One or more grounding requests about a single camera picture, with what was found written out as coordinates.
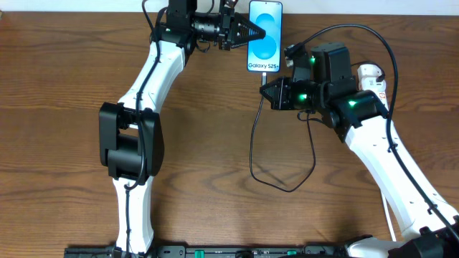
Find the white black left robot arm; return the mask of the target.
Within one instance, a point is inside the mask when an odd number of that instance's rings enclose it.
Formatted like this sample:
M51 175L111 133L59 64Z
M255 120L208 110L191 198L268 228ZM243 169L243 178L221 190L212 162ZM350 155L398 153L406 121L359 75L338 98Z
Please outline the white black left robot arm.
M221 1L198 12L196 0L169 0L149 21L149 53L135 82L117 103L99 111L100 162L118 197L119 233L113 257L147 257L153 243L151 193L164 159L160 112L169 90L199 41L231 50L263 39L264 29Z

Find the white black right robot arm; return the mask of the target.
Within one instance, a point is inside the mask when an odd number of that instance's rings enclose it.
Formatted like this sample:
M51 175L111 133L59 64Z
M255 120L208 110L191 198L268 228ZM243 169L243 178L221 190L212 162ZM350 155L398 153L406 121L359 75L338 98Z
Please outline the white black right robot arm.
M456 257L458 212L427 180L390 120L383 71L361 64L351 71L340 42L289 47L290 77L263 85L274 110L318 113L369 170L397 220L400 241L362 236L336 247L346 257Z

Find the blue Samsung Galaxy smartphone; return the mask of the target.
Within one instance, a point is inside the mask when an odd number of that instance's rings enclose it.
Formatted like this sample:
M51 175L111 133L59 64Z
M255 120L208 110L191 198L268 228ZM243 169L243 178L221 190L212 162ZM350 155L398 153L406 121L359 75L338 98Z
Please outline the blue Samsung Galaxy smartphone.
M248 44L249 72L279 72L283 4L279 1L251 1L249 20L265 31L262 39Z

